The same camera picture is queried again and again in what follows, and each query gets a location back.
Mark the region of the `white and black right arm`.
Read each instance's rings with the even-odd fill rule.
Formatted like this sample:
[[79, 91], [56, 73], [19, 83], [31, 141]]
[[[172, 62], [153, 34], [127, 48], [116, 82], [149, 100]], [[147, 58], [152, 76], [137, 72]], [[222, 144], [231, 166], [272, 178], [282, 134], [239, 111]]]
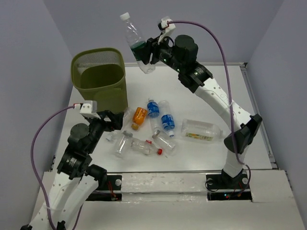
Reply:
[[251, 115], [235, 103], [218, 85], [212, 73], [196, 61], [198, 45], [188, 35], [174, 40], [169, 36], [159, 41], [150, 38], [134, 49], [136, 59], [144, 64], [161, 61], [178, 73], [179, 81], [203, 99], [228, 125], [231, 133], [224, 139], [227, 148], [220, 182], [231, 188], [242, 180], [245, 154], [262, 123], [259, 114]]

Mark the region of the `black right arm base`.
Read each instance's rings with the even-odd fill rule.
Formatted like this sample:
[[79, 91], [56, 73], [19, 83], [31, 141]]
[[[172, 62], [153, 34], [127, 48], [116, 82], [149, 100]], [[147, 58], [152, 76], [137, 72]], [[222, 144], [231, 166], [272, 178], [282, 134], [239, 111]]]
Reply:
[[232, 178], [228, 174], [207, 174], [205, 181], [208, 201], [249, 200], [252, 201], [248, 176], [244, 172]]

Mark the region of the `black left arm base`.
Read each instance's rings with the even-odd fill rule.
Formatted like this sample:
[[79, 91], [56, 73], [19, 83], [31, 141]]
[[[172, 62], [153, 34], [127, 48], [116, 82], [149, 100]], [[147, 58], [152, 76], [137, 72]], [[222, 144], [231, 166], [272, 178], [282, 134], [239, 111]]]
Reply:
[[121, 201], [122, 200], [122, 175], [108, 174], [106, 182], [94, 190], [86, 201]]

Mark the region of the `green label clear bottle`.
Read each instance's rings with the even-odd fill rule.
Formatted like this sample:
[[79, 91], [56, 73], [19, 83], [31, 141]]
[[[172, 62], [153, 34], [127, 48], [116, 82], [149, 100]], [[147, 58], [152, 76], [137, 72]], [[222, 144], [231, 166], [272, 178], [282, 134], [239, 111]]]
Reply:
[[138, 28], [137, 24], [131, 19], [130, 14], [128, 12], [120, 15], [120, 19], [125, 24], [125, 38], [126, 41], [133, 53], [133, 56], [139, 66], [139, 68], [145, 74], [149, 74], [155, 70], [155, 66], [152, 64], [145, 65], [141, 61], [140, 56], [140, 47], [142, 43], [146, 42], [140, 29]]

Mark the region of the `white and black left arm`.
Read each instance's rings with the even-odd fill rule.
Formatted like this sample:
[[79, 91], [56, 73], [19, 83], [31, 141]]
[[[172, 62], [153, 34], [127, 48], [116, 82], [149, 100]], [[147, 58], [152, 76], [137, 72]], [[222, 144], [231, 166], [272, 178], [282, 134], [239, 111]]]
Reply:
[[42, 188], [45, 201], [23, 230], [67, 230], [73, 220], [78, 221], [83, 203], [107, 181], [107, 171], [92, 164], [90, 155], [104, 132], [121, 130], [123, 116], [111, 111], [83, 114], [87, 123], [71, 128], [52, 187], [48, 193]]

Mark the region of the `red cap clear bottle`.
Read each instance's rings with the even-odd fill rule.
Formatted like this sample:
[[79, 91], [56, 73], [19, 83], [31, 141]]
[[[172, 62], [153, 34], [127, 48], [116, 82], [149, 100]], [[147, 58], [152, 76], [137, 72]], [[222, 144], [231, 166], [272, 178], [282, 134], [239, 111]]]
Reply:
[[146, 156], [162, 155], [163, 153], [163, 150], [157, 148], [151, 141], [149, 140], [143, 141], [137, 138], [133, 138], [131, 149], [133, 151], [142, 153]]

